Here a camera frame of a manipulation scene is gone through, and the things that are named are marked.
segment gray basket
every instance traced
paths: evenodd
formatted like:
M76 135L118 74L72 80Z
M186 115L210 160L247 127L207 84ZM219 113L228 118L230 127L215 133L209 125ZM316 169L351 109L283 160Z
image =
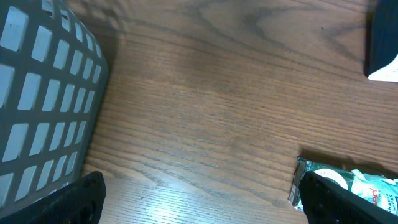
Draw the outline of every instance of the gray basket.
M80 176L108 66L59 0L0 1L0 218Z

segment snack package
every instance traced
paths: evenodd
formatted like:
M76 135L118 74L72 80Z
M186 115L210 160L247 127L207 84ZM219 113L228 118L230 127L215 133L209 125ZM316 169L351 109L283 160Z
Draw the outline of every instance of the snack package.
M298 159L292 190L289 195L289 202L297 210L303 211L299 185L307 171L314 171L368 202L398 215L398 179L391 180L382 175L362 174L359 170L348 172L330 165L307 161L301 157Z

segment wood grain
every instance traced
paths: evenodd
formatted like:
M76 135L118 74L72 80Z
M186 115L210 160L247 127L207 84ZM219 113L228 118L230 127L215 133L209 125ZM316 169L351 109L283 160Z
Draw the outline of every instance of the wood grain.
M70 0L111 67L83 172L109 176L103 223L306 223L297 156L398 172L398 85L363 75L376 3Z

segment dark gray plastic basket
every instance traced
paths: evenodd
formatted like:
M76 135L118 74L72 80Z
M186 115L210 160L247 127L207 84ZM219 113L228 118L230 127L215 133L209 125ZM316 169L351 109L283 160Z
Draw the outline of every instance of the dark gray plastic basket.
M0 218L80 176L108 66L61 0L0 0Z

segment candy wrapper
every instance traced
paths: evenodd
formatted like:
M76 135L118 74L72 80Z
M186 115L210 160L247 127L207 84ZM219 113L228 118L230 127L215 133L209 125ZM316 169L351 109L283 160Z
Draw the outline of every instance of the candy wrapper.
M362 174L359 170L348 172L330 165L307 161L301 157L298 159L289 196L289 202L297 210L303 211L299 185L307 171L314 171L368 202L398 215L398 179L392 180L382 175Z

